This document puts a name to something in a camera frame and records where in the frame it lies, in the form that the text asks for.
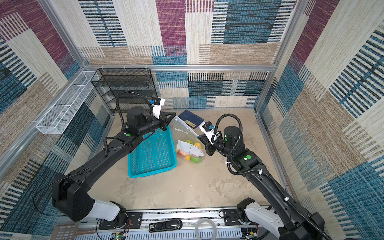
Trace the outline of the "teal plastic basket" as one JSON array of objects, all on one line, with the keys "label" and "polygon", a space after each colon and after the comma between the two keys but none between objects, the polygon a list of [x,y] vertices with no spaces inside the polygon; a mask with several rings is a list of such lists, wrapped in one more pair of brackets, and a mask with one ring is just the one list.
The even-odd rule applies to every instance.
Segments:
[{"label": "teal plastic basket", "polygon": [[171,127],[164,132],[157,129],[150,138],[142,142],[128,155],[128,176],[143,178],[173,170],[177,156]]}]

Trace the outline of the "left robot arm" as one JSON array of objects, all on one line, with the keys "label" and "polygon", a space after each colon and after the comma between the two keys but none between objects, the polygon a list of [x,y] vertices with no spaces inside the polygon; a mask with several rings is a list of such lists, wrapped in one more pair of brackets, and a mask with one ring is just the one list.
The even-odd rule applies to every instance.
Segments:
[{"label": "left robot arm", "polygon": [[146,113],[143,107],[133,107],[122,119],[121,131],[105,143],[103,151],[67,175],[57,174],[52,184],[52,205],[74,222],[92,219],[114,223],[121,228],[127,221],[126,208],[116,202],[93,199],[88,191],[94,183],[121,158],[132,153],[145,135],[157,129],[167,130],[176,113]]}]

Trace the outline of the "green lime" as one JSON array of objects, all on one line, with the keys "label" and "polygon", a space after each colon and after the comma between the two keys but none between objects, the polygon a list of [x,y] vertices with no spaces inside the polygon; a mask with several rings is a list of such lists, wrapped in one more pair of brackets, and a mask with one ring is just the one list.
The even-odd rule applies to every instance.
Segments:
[{"label": "green lime", "polygon": [[191,162],[199,164],[202,162],[202,159],[191,156]]}]

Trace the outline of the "red apple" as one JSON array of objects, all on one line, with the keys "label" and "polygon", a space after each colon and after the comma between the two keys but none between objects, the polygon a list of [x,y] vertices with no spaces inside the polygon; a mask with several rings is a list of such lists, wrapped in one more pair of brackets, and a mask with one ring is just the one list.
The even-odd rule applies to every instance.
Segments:
[{"label": "red apple", "polygon": [[186,157],[188,154],[184,153],[181,150],[178,150],[178,155],[182,156],[183,158]]}]

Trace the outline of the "clear zip top bag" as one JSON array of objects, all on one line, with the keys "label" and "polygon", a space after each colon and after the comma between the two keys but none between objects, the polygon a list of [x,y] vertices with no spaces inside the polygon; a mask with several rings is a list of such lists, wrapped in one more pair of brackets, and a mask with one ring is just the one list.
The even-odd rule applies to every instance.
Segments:
[{"label": "clear zip top bag", "polygon": [[178,116],[173,118],[171,130],[177,159],[200,164],[205,158],[205,153],[196,132]]}]

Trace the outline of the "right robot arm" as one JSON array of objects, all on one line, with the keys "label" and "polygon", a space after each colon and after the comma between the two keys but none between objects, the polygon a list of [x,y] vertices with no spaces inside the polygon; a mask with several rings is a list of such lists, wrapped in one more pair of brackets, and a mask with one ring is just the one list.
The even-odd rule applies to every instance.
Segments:
[{"label": "right robot arm", "polygon": [[209,156],[220,153],[226,157],[229,172],[252,183],[266,198],[273,211],[247,198],[237,205],[241,223],[257,223],[280,240],[329,240],[325,221],[318,213],[310,213],[297,202],[269,173],[262,160],[247,149],[241,126],[229,126],[221,133],[211,122],[200,127],[198,139]]}]

